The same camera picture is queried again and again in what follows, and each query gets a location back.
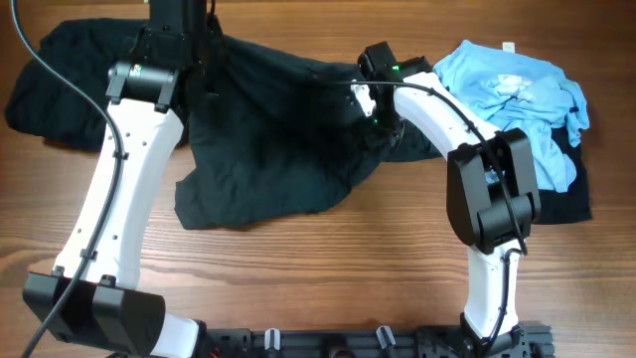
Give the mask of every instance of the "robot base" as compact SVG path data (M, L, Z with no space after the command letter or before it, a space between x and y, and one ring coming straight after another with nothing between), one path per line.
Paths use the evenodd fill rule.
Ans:
M376 331L251 332L248 329L210 329L218 358L469 358L459 326L427 326L392 334L395 345L381 344ZM271 335L277 343L267 344ZM552 358L551 328L520 325L519 343L492 355L496 358Z

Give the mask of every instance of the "clothing tag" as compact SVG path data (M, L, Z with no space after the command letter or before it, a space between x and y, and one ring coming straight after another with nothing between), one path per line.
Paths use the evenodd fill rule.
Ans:
M512 53L512 54L515 53L515 43L503 43L502 45L503 45L502 46L503 50L505 52L509 52L509 53Z

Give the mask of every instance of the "electrical wire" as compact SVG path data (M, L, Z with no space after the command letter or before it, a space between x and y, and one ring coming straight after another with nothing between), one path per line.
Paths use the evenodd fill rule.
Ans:
M457 105L455 105L455 103L453 103L445 95L439 93L435 89L428 88L426 86L416 85L416 84L409 84L409 83L382 82L382 81L351 81L351 82L345 81L345 82L329 82L329 83L326 83L326 85L334 85L334 86L372 85L372 86L393 86L393 87L401 87L401 88L410 88L410 89L425 91L426 93L429 93L430 95L434 95L437 98L441 99L444 103L446 103L446 105L448 105L453 111L457 113L457 115L459 115L461 120L466 124L466 126L468 126L468 129L471 132L473 132L475 136L479 139L479 142L484 148L484 151L486 153L486 156L488 157L488 160L490 161L490 164L493 166L495 173L497 173L497 178L499 179L501 190L504 194L504 201L506 202L506 207L508 208L508 215L510 216L510 222L513 226L513 231L515 233L515 236L517 236L517 240L519 241L519 246L521 247L521 251L524 255L528 254L528 249L526 248L526 243L524 242L524 239L522 237L521 229L519 228L519 222L517 221L517 216L515 215L515 208L513 208L512 198L510 196L510 191L508 190L508 185L506 184L504 172L501 169L501 166L499 165L499 160L497 159L497 156L495 156L495 153L493 152L492 148L486 141L486 138L484 138L484 136L479 132L477 127L475 127L475 123L473 123L472 120L468 119L466 114L464 114L464 112L462 112L461 109L459 109Z
M521 254L521 251L518 249L509 249L506 251L501 260L504 262L504 282L502 283L502 298L501 298L501 306L499 307L499 315L497 316L497 322L495 323L495 329L493 333L490 335L488 339L488 343L482 349L482 357L485 357L490 350L492 349L495 341L497 340L497 336L499 335L499 331L501 330L501 326L504 324L504 318L508 312L508 294L509 294L509 280L510 280L510 255L511 254Z
M104 222L106 220L106 217L108 216L108 212L110 211L110 207L114 200L117 185L119 183L119 179L121 176L120 174L121 174L121 169L123 166L124 152L123 152L123 140L121 139L121 134L119 133L119 129L117 128L117 124L114 122L114 120L112 120L110 115L108 115L108 113L105 110L103 110L99 106L99 104L97 104L92 98L90 98L88 94L86 94L83 90L79 89L77 86L73 85L69 80L65 79L62 75L60 75L57 71L55 71L38 55L38 53L35 51L31 43L29 42L29 39L27 39L24 33L24 30L22 29L22 25L20 24L17 0L10 0L10 4L11 4L11 13L13 16L13 23L18 32L18 36L20 36L20 39L24 43L27 50L31 53L31 56L33 56L36 62L38 62L47 72L49 72L55 78L60 80L63 84L68 86L71 90L73 90L83 99L85 99L88 103L90 103L90 105L97 111L97 113L101 115L106 121L106 124L108 125L108 127L110 128L110 131L112 132L112 136L115 143L115 152L114 152L115 164L112 171L110 186L108 187L106 200L103 204L101 212L99 213L99 217L97 218L97 222L90 236L90 240L88 241L88 244L86 245L84 255L82 256L81 261L79 262L78 269L76 270L76 273L74 274L73 278L71 278L69 285L67 286L67 288L65 288L64 292L62 293L62 295L60 296L56 304L53 306L53 308L49 312L49 315L47 315L44 321L42 321L42 325L40 325L40 328L38 328L36 333L31 338L31 341L29 342L27 347L24 349L24 352L22 353L22 357L27 358L31 355L31 353L33 353L33 350L35 349L36 345L38 344L38 342L40 341L44 333L47 331L47 328L51 324L51 321L53 321L53 319L58 315L58 313L60 313L60 311L64 307L65 303L71 296L71 293L73 292L74 288L80 282L80 278L83 275L84 271L86 270L86 267L88 266L89 258L92 257L92 253L95 249L95 246L97 245L97 241L101 234L101 230L103 229Z

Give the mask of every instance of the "light blue shirt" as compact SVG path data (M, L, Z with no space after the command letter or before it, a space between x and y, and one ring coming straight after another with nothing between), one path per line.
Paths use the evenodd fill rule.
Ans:
M552 140L567 127L569 145L589 128L580 86L553 64L464 40L434 67L442 84L475 114L502 130L521 128L530 138L539 189L566 192L576 177L571 159Z

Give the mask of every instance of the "wood grain surface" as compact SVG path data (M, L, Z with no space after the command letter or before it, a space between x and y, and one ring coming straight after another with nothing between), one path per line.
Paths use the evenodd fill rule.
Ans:
M34 43L65 19L143 18L132 0L24 0ZM592 221L534 226L519 272L522 320L551 325L558 357L636 356L636 2L220 0L226 33L322 61L355 62L388 40L399 59L437 62L463 39L549 60L589 101L583 135ZM29 57L0 6L0 104ZM45 146L0 124L0 356L18 356L39 325L22 302L28 270L49 272L79 215L96 155ZM466 249L445 213L441 159L382 164L326 213L240 231L185 231L170 160L145 234L140 288L211 327L375 328L456 324L467 298ZM36 356L106 352L45 336Z

